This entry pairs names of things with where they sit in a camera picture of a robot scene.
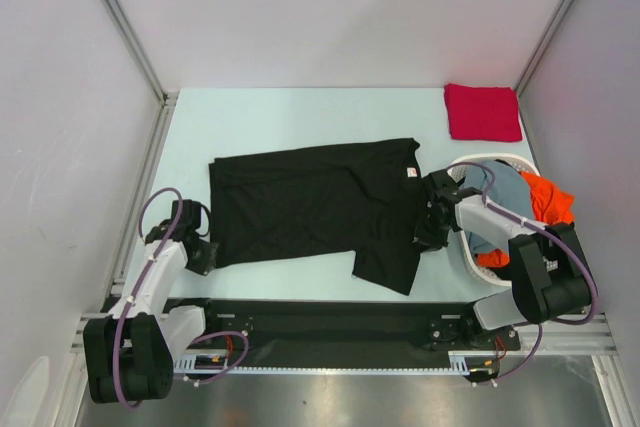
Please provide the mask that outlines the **orange t shirt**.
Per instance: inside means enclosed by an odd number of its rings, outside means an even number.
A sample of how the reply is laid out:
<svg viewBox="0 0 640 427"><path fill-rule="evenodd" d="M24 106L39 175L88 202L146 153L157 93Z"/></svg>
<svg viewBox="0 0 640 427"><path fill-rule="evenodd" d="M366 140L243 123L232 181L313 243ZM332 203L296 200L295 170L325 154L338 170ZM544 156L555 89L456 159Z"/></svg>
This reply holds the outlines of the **orange t shirt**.
<svg viewBox="0 0 640 427"><path fill-rule="evenodd" d="M574 196L559 189L553 182L538 175L528 172L519 172L530 187L531 205L534 212L534 220L550 225L557 223L572 224L575 216L571 211ZM488 254L473 254L478 265L498 269L507 264L504 259L505 252L500 249Z"/></svg>

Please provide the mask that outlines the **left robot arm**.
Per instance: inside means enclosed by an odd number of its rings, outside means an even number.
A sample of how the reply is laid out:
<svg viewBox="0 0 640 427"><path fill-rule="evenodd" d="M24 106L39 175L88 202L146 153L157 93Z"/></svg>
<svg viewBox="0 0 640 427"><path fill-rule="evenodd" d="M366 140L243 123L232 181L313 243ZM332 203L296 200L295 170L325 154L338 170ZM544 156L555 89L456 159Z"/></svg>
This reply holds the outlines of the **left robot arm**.
<svg viewBox="0 0 640 427"><path fill-rule="evenodd" d="M198 232L209 209L198 201L174 201L170 217L144 238L145 258L133 287L106 316L91 319L82 339L91 399L97 404L137 406L167 397L174 362L193 340L207 347L221 334L221 323L200 306L163 309L184 271L205 276L215 263L217 245Z"/></svg>

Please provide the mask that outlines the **black garment in basket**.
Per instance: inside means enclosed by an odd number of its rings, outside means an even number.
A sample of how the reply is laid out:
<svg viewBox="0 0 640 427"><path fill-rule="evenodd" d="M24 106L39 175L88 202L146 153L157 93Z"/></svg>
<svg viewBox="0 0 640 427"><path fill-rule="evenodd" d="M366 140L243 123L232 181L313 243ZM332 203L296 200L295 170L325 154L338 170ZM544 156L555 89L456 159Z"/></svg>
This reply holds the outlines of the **black garment in basket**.
<svg viewBox="0 0 640 427"><path fill-rule="evenodd" d="M510 165L507 164L504 160L496 159L496 161L510 167ZM505 266L501 267L501 268L494 269L494 272L500 279L505 280L505 281L510 281L511 280L511 273L510 273L510 269L509 269L509 266L508 266L508 259L507 259L506 254L504 254L503 256L504 256L503 260L507 260L507 264Z"/></svg>

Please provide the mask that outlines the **folded red t shirt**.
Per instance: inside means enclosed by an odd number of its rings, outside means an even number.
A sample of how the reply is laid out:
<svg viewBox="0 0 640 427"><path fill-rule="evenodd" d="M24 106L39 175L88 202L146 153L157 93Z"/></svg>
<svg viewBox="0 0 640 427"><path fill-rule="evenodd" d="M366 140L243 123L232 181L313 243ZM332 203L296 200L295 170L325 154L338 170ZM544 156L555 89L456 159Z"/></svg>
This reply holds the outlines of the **folded red t shirt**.
<svg viewBox="0 0 640 427"><path fill-rule="evenodd" d="M514 143L523 140L516 93L508 87L444 87L449 132L454 140Z"/></svg>

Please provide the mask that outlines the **white laundry basket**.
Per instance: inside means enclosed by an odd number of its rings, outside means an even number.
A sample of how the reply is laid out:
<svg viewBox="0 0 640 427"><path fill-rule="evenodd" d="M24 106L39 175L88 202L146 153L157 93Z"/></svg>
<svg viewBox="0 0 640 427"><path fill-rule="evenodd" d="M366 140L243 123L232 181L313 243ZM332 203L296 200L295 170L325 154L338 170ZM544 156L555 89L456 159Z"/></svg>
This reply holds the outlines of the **white laundry basket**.
<svg viewBox="0 0 640 427"><path fill-rule="evenodd" d="M517 172L528 172L535 175L539 174L539 170L532 161L522 156L511 153L480 153L461 156L453 161L454 164L457 164L457 167L449 166L446 168L446 170L448 175L454 181L460 181L466 176L468 163L480 163L491 160L503 161L506 164L510 165ZM483 281L494 286L511 286L510 280L502 279L491 269L482 267L477 264L476 258L469 248L469 243L467 241L465 231L460 231L458 233L458 237L460 238L461 251L466 268L473 277L475 277L479 281Z"/></svg>

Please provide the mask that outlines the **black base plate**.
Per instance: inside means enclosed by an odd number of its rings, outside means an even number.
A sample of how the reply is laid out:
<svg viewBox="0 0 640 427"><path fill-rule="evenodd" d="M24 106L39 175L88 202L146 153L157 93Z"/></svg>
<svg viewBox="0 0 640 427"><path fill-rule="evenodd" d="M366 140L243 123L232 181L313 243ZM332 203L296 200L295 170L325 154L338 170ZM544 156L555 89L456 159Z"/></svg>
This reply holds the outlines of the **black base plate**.
<svg viewBox="0 0 640 427"><path fill-rule="evenodd" d="M174 298L165 312L183 305L204 309L206 330L242 331L246 341L234 343L234 358L251 367L436 367L444 365L443 347L461 341L463 303L374 303L214 300ZM480 349L490 357L502 334L484 340Z"/></svg>

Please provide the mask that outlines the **black t shirt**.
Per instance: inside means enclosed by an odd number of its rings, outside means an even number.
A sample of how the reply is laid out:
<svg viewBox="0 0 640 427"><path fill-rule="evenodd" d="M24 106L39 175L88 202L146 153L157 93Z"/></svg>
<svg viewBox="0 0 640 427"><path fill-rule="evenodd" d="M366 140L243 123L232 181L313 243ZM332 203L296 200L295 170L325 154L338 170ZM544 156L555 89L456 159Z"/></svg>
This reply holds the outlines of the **black t shirt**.
<svg viewBox="0 0 640 427"><path fill-rule="evenodd" d="M357 278L410 294L422 252L419 147L399 138L215 159L215 267L352 252Z"/></svg>

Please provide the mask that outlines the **grey blue t shirt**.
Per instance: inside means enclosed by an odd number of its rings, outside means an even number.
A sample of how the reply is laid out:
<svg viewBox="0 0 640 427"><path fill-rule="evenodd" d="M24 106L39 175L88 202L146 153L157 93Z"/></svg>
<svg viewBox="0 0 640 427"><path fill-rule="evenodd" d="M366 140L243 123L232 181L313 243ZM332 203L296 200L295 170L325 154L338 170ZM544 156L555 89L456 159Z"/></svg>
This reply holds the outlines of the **grey blue t shirt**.
<svg viewBox="0 0 640 427"><path fill-rule="evenodd" d="M520 173L511 165L501 161L489 160L481 162L495 174L495 182L488 190L488 197L501 207L520 216L533 219L530 187ZM468 166L462 188L476 188L484 191L491 180L491 175L477 166ZM466 231L466 238L472 254L488 254L496 247L483 237Z"/></svg>

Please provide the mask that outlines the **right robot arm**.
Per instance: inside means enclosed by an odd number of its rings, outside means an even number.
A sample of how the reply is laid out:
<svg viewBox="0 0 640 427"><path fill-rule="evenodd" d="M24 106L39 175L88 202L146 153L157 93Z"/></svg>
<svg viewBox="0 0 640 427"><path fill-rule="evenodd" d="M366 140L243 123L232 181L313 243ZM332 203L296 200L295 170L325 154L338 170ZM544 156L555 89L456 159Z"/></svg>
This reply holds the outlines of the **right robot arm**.
<svg viewBox="0 0 640 427"><path fill-rule="evenodd" d="M548 321L579 326L597 314L597 288L573 226L518 215L487 190L461 189L446 169L423 177L420 189L414 242L423 251L443 249L451 232L465 231L509 256L510 289L467 304L460 318L463 343L484 348L503 330Z"/></svg>

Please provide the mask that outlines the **aluminium frame rail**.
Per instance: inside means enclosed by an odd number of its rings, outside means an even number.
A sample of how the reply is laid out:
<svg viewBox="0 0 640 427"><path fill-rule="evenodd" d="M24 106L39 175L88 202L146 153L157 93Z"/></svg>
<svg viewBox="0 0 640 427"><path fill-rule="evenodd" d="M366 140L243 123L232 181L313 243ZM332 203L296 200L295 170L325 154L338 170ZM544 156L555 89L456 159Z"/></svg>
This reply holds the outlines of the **aluminium frame rail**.
<svg viewBox="0 0 640 427"><path fill-rule="evenodd" d="M82 334L89 320L100 318L102 314L83 314L76 328L70 352L74 354L84 353ZM534 325L516 326L507 334L502 334L506 345L511 337L519 341L520 350L516 347L507 347L510 355L524 355L533 347L538 336L538 328ZM464 352L465 355L474 355L472 352L486 353L493 351L493 341L489 347L465 347L461 342L454 346L454 341L449 341L448 346L433 342L435 347L443 347L444 351ZM551 356L617 356L618 349L610 331L609 324L604 315L596 316L590 323L580 326L569 326L558 322L548 322L543 325L543 335L537 350L539 355Z"/></svg>

